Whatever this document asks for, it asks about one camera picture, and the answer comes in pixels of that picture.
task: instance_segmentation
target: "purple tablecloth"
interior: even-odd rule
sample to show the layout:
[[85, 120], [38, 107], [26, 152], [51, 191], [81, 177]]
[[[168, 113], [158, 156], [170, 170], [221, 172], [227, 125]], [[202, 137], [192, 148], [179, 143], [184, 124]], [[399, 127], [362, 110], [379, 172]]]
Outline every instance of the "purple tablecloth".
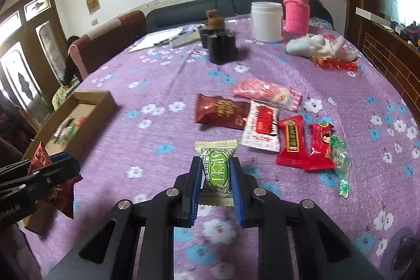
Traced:
[[[197, 93], [232, 98], [232, 86], [243, 77], [302, 92], [299, 112], [305, 121], [333, 123], [352, 154], [351, 192], [343, 198], [332, 172], [278, 166], [276, 153], [239, 146], [244, 171], [261, 187], [292, 202], [314, 200], [376, 266], [398, 229], [417, 230], [420, 141], [412, 115], [388, 81], [362, 56], [359, 73], [327, 71], [286, 55], [285, 43], [251, 40], [247, 18], [228, 26], [247, 51], [243, 61], [213, 65], [200, 43], [131, 54], [126, 49], [80, 85], [79, 90], [110, 90], [119, 111], [82, 163], [74, 220], [58, 212], [46, 238], [25, 232], [43, 274], [117, 201], [142, 202], [171, 187], [188, 172], [197, 154], [194, 141], [239, 142], [242, 131], [195, 124], [194, 104]], [[347, 43], [346, 49], [355, 48]], [[279, 117], [293, 114], [281, 110]], [[233, 208], [200, 206], [192, 229], [175, 230], [175, 279], [256, 279], [257, 238], [256, 229], [240, 229]]]

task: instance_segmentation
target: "pink knitted bottle cover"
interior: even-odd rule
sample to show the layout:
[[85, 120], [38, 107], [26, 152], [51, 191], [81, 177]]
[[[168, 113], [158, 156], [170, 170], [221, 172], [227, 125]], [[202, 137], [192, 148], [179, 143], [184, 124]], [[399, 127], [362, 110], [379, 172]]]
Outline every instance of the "pink knitted bottle cover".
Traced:
[[300, 0], [284, 0], [286, 7], [286, 31], [306, 35], [309, 31], [310, 6]]

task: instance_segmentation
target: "brown armchair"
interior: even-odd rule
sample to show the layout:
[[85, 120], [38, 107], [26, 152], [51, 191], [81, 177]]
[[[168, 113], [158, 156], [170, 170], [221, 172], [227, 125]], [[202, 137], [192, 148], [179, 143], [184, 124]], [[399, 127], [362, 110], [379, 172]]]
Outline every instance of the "brown armchair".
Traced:
[[132, 11], [111, 19], [74, 41], [70, 47], [70, 56], [85, 79], [145, 34], [143, 12]]

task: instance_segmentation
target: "cardboard box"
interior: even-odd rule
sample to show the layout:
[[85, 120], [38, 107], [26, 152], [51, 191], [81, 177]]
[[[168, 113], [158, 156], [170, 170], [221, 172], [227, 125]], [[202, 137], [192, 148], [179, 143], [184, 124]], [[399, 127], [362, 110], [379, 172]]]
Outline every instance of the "cardboard box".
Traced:
[[[50, 156], [66, 151], [72, 157], [78, 159], [95, 138], [97, 132], [104, 126], [106, 119], [116, 109], [117, 105], [108, 91], [74, 92], [51, 115], [34, 138], [34, 141], [29, 145], [22, 160], [32, 159], [41, 141], [45, 144]], [[74, 118], [76, 122], [81, 117], [86, 117], [86, 120], [70, 141], [63, 145], [56, 144], [54, 133], [68, 117]], [[33, 233], [44, 235], [54, 219], [55, 207], [43, 200], [37, 200], [36, 205], [38, 207], [37, 211], [21, 220], [20, 224]]]
[[[72, 93], [61, 107], [51, 115], [41, 131], [35, 136], [22, 160], [31, 159], [41, 141], [45, 144], [45, 148], [50, 156], [66, 151], [72, 157], [79, 158], [85, 148], [95, 138], [97, 132], [103, 127], [105, 120], [116, 109], [117, 105], [109, 91], [80, 91]], [[86, 120], [67, 144], [56, 144], [54, 133], [58, 126], [68, 117], [74, 118], [74, 121], [81, 117], [86, 117]]]

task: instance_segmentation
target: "red candy wrapper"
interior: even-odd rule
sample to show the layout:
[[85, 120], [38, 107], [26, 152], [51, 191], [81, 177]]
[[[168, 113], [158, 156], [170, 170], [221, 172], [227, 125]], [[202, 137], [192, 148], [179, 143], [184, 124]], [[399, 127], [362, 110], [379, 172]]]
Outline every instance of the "red candy wrapper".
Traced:
[[277, 108], [251, 101], [251, 109], [246, 120], [242, 144], [256, 149], [279, 152], [278, 112]]
[[302, 94], [291, 88], [245, 77], [232, 89], [237, 96], [268, 102], [270, 104], [295, 111], [299, 106]]
[[249, 114], [248, 102], [235, 102], [221, 96], [197, 95], [195, 122], [243, 130]]
[[309, 155], [310, 166], [306, 170], [323, 170], [335, 168], [331, 160], [331, 129], [329, 123], [310, 124], [312, 130], [312, 152]]
[[[35, 155], [32, 158], [31, 165], [28, 169], [28, 174], [33, 173], [36, 169], [44, 166], [51, 165], [50, 156], [45, 149], [42, 142], [39, 143], [36, 149]], [[80, 182], [83, 179], [81, 175], [68, 179], [58, 185], [55, 185], [48, 194], [47, 198], [44, 198], [47, 202], [51, 202], [54, 206], [60, 210], [67, 217], [73, 218], [73, 201], [74, 201], [74, 184]]]
[[297, 115], [278, 123], [284, 135], [284, 150], [277, 155], [276, 164], [309, 168], [309, 155], [303, 141], [303, 116]]

